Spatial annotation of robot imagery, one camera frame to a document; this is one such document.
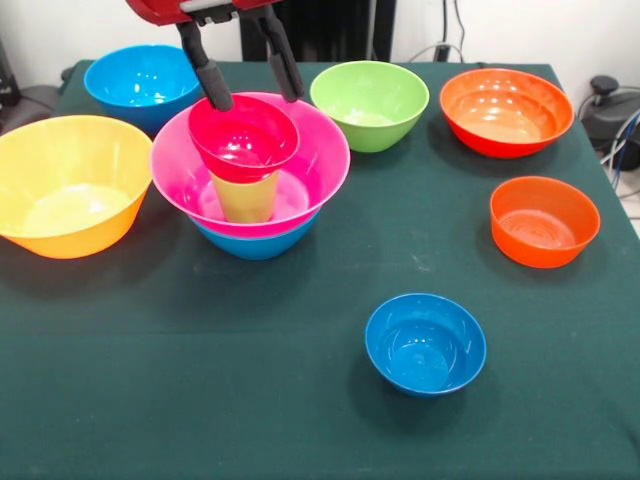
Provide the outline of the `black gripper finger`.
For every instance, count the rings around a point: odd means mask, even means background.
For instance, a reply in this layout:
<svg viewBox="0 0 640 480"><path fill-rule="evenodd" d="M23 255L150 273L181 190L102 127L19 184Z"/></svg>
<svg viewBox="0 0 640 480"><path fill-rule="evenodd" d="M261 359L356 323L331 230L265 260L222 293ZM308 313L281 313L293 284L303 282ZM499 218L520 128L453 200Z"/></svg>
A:
<svg viewBox="0 0 640 480"><path fill-rule="evenodd" d="M267 59L283 98L288 103L300 100L304 85L282 22L271 5L259 7L255 21L268 44Z"/></svg>
<svg viewBox="0 0 640 480"><path fill-rule="evenodd" d="M185 52L210 105L221 112L230 111L232 94L217 64L211 60L202 45L198 25L194 21L178 23L182 49Z"/></svg>

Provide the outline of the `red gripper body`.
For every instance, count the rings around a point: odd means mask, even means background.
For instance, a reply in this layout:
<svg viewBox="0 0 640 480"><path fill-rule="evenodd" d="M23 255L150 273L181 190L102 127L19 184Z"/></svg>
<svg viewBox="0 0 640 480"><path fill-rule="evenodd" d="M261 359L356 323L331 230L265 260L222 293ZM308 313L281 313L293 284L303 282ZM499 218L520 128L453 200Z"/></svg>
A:
<svg viewBox="0 0 640 480"><path fill-rule="evenodd" d="M270 0L127 0L129 7L142 19L158 26L195 23L226 23L235 15L280 24Z"/></svg>

